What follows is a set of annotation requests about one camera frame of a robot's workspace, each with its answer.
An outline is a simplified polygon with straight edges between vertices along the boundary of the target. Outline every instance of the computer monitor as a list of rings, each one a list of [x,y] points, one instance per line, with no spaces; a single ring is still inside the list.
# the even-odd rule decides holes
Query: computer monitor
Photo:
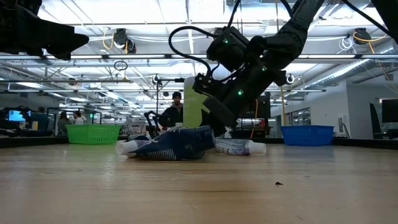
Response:
[[[381,105],[383,123],[398,123],[398,99],[383,100]]]
[[[10,110],[8,112],[9,121],[25,121],[20,111]]]

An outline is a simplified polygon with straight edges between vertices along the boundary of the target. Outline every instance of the white bottle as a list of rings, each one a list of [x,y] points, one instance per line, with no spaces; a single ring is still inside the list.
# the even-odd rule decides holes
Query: white bottle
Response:
[[[122,142],[116,145],[116,154],[117,155],[125,155],[128,157],[134,157],[136,153],[133,151],[137,150],[139,147],[149,144],[150,141],[145,140],[132,140],[129,142]]]
[[[252,140],[216,138],[215,150],[217,153],[227,155],[249,156],[265,154],[267,148],[264,143],[256,143]]]

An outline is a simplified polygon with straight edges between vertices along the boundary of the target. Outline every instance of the yellow-green object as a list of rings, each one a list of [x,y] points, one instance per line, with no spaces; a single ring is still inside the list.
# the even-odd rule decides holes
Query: yellow-green object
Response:
[[[116,125],[67,125],[69,143],[114,144],[118,140],[120,126]]]
[[[183,125],[187,128],[197,128],[201,123],[201,110],[208,109],[203,106],[206,95],[199,94],[193,91],[192,86],[195,82],[195,77],[186,78],[184,81],[184,117]]]

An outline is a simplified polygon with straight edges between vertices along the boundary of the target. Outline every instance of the wall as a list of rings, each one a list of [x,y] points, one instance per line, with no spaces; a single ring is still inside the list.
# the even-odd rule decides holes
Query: wall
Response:
[[[304,101],[288,101],[285,112],[310,108],[312,125],[334,126],[335,132],[338,131],[339,116],[344,116],[344,122],[350,132],[346,82],[342,81],[338,86],[325,89],[326,92],[323,93],[309,93]],[[280,114],[282,114],[281,106],[271,109],[271,116]]]
[[[375,103],[377,105],[380,98],[398,98],[397,93],[384,86],[371,85],[347,85],[347,93],[351,137],[372,139],[373,131],[369,104]]]
[[[20,94],[0,94],[0,107],[27,106],[32,110],[38,107],[59,107],[55,98],[49,96],[39,96],[37,93],[28,93],[27,98],[20,97]]]

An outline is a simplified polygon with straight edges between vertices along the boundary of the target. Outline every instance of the ceiling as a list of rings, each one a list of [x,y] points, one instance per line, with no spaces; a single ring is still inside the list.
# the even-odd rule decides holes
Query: ceiling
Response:
[[[52,22],[68,24],[75,27],[75,32],[90,37],[89,43],[75,50],[73,55],[124,54],[122,50],[115,46],[111,49],[106,48],[106,46],[111,46],[112,33],[117,28],[127,29],[129,38],[134,41],[137,47],[137,54],[173,54],[167,39],[174,29],[191,24],[212,32],[217,27],[223,27],[231,14],[233,6],[231,2],[233,3],[232,0],[43,0],[39,17]],[[290,6],[293,6],[294,2],[289,1]],[[303,54],[354,54],[353,47],[359,54],[369,53],[368,45],[354,44],[348,50],[342,50],[342,39],[346,37],[347,33],[352,34],[357,27],[365,27],[372,38],[384,36],[384,33],[376,26],[359,14],[353,13],[345,5],[340,7],[335,4],[338,1],[325,2],[321,9],[333,7],[339,10],[325,16],[325,20],[313,22]],[[350,2],[383,24],[376,9],[368,5],[370,1],[351,0]],[[273,35],[277,32],[278,25],[289,19],[283,4],[278,4],[277,7],[279,20],[277,20],[274,1],[244,0],[242,1],[242,9],[239,8],[235,15],[233,25],[239,26],[239,30],[247,38],[255,35]],[[378,45],[389,40],[390,38],[386,37],[374,42],[373,45],[377,48]],[[205,54],[211,41],[211,39],[197,32],[185,30],[175,35],[173,45],[179,51],[187,54]],[[124,71],[113,72],[113,64],[116,61],[118,60],[74,60],[70,62],[57,60],[50,61],[51,65],[49,65],[48,62],[43,61],[8,60],[6,63],[37,75],[36,77],[32,74],[26,75],[27,80],[44,78],[47,73],[47,76],[53,75],[51,78],[57,80],[67,80],[68,78],[92,80],[91,87],[98,86],[104,90],[150,90],[154,87],[152,79],[155,75],[160,78],[187,78],[205,71],[202,64],[193,63],[190,60],[148,58],[124,60],[129,64],[126,74],[124,74]],[[285,69],[287,73],[300,77],[300,80],[296,80],[297,82],[309,82],[319,74],[341,63],[350,63],[350,61],[298,60]],[[16,76],[13,76],[13,74],[10,76],[9,72],[5,69],[2,78],[16,79]],[[215,78],[224,78],[228,75],[229,72],[223,67],[218,68],[215,72]],[[124,76],[133,83],[101,84],[103,80],[110,80],[110,78],[120,80]],[[57,85],[53,87],[64,90],[90,88],[90,84],[87,83],[78,83],[77,86],[70,86],[67,83],[58,83]],[[26,88],[26,86],[13,84],[11,88]],[[278,87],[272,85],[269,88],[277,89]],[[183,83],[170,82],[164,86],[164,90],[182,89]],[[71,97],[73,93],[59,93],[59,95]],[[155,93],[117,93],[117,95],[128,103],[137,103],[142,109],[150,108],[145,107],[145,105],[153,105],[156,98]],[[95,96],[94,93],[89,96],[82,93],[79,97],[97,103],[103,103],[107,98]],[[277,93],[274,93],[272,97],[279,99]],[[164,100],[166,105],[171,102],[167,101],[171,100],[171,96],[160,95],[160,99]],[[126,108],[114,106],[113,109],[125,110]]]

